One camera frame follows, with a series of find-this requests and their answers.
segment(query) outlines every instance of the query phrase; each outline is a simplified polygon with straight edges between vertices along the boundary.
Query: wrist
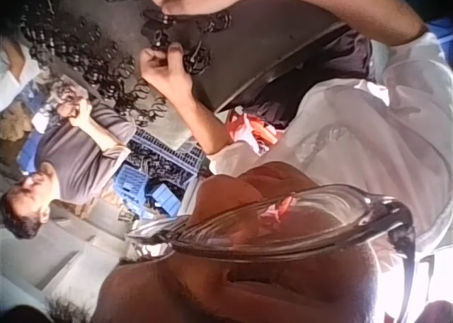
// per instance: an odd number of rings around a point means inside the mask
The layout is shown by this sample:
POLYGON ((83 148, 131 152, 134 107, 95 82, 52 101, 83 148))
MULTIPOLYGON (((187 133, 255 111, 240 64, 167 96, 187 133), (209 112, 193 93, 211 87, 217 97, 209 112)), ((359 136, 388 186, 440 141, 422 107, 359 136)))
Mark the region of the wrist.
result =
POLYGON ((178 98, 169 101, 179 113, 193 110, 197 108, 198 104, 197 99, 192 95, 192 92, 186 93, 184 96, 179 96, 178 98))
POLYGON ((81 130, 83 130, 85 133, 90 133, 94 127, 94 120, 93 118, 90 116, 88 117, 88 119, 86 121, 82 121, 79 125, 79 128, 81 130))

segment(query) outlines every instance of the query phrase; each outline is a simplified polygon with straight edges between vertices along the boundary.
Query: person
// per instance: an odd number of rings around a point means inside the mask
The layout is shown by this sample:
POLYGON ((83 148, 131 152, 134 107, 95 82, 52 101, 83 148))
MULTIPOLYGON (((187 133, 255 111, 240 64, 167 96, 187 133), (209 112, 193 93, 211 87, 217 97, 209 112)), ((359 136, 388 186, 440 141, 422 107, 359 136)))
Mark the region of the person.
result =
MULTIPOLYGON (((201 14, 240 0, 152 1, 167 14, 201 14)), ((332 78, 314 85, 261 157, 245 142, 233 143, 193 96, 179 44, 167 53, 142 52, 143 78, 175 106, 216 174, 202 183, 188 225, 262 199, 341 183, 405 203, 417 254, 429 254, 452 219, 453 73, 435 36, 401 0, 302 1, 389 46, 384 84, 332 78)), ((290 228, 311 234, 336 225, 334 215, 310 210, 290 228)), ((92 322, 383 322, 377 278, 397 263, 382 239, 275 263, 229 263, 174 251, 115 269, 92 322)))
POLYGON ((82 205, 98 196, 130 150, 135 125, 102 103, 83 98, 63 103, 67 117, 41 138, 37 172, 12 186, 0 201, 4 225, 17 238, 31 239, 49 220, 54 199, 82 205))
POLYGON ((41 69, 30 57, 28 48, 9 37, 0 38, 0 112, 7 108, 23 87, 34 79, 41 69))

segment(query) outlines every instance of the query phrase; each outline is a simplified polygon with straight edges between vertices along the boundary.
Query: gray metal surface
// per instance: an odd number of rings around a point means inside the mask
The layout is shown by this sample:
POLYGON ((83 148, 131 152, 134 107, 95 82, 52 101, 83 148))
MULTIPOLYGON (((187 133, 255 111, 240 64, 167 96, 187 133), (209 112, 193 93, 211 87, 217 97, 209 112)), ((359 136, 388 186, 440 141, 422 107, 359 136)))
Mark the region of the gray metal surface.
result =
MULTIPOLYGON (((85 16, 99 24, 103 34, 116 41, 123 52, 138 58, 140 50, 148 45, 140 34, 144 23, 140 13, 145 8, 155 8, 150 1, 64 0, 63 5, 75 16, 85 16)), ((211 67, 194 78, 197 97, 214 111, 263 70, 338 22, 331 14, 296 0, 247 0, 232 6, 230 11, 230 29, 209 34, 203 42, 211 51, 211 67)), ((194 29, 176 28, 171 35, 172 40, 179 40, 186 47, 196 45, 200 39, 194 29)), ((152 103, 152 99, 150 96, 146 103, 152 103)), ((190 136, 172 107, 147 132, 173 149, 190 136)))

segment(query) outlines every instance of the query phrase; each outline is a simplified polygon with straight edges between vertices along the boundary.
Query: blue container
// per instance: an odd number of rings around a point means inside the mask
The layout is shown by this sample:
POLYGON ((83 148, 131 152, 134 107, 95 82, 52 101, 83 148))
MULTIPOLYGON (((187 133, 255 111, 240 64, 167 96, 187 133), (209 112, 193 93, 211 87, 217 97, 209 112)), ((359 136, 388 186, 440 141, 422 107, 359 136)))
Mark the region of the blue container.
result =
POLYGON ((181 202, 165 184, 162 183, 153 188, 147 196, 153 198, 170 217, 175 217, 178 214, 181 202))
POLYGON ((29 174, 36 172, 35 158, 38 144, 41 140, 42 134, 35 130, 30 132, 28 139, 22 147, 22 150, 17 156, 17 163, 21 168, 22 173, 29 174))
POLYGON ((146 197, 144 189, 147 186, 149 177, 129 165, 122 165, 120 172, 115 178, 113 188, 121 198, 138 216, 142 214, 142 208, 146 197))

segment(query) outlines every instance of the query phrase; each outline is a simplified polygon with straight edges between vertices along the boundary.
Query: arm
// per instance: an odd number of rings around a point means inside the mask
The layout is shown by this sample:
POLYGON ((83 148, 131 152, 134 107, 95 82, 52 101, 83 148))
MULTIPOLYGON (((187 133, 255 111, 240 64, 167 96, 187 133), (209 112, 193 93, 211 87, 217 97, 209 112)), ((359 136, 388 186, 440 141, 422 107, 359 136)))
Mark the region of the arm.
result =
POLYGON ((143 78, 175 106, 206 154, 215 154, 232 143, 226 126, 192 95, 192 79, 184 71, 179 44, 172 44, 167 54, 144 50, 140 67, 143 78))
POLYGON ((102 152, 122 146, 121 142, 112 133, 99 125, 93 118, 89 118, 85 124, 80 126, 80 129, 95 141, 102 152))
POLYGON ((85 98, 79 98, 77 101, 78 111, 76 115, 69 118, 69 122, 79 127, 99 146, 102 152, 106 152, 114 147, 123 147, 121 142, 108 130, 99 125, 91 117, 92 106, 85 98))
POLYGON ((218 153, 233 141, 227 127, 200 102, 191 96, 193 102, 185 108, 176 107, 195 139, 207 155, 218 153))
MULTIPOLYGON (((211 13, 240 0, 153 0, 165 13, 211 13)), ((425 25, 402 0, 302 0, 320 6, 368 38, 402 45, 419 38, 425 25)))
POLYGON ((21 47, 18 43, 9 40, 8 38, 1 38, 1 49, 4 50, 8 57, 8 70, 13 77, 19 81, 23 67, 25 66, 25 57, 23 56, 21 47))

